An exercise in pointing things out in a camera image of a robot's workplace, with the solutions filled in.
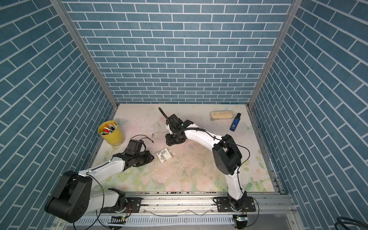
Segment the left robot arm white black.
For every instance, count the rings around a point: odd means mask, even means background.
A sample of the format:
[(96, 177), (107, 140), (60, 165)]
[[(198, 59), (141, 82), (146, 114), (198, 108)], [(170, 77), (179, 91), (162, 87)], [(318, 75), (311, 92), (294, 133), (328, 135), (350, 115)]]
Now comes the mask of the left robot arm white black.
[(131, 167), (142, 167), (154, 160), (146, 149), (143, 140), (130, 140), (122, 153), (95, 167), (79, 172), (67, 171), (59, 179), (53, 192), (45, 203), (45, 212), (75, 223), (85, 213), (99, 210), (123, 212), (128, 203), (125, 192), (109, 188), (94, 192), (95, 186), (102, 186), (102, 181)]

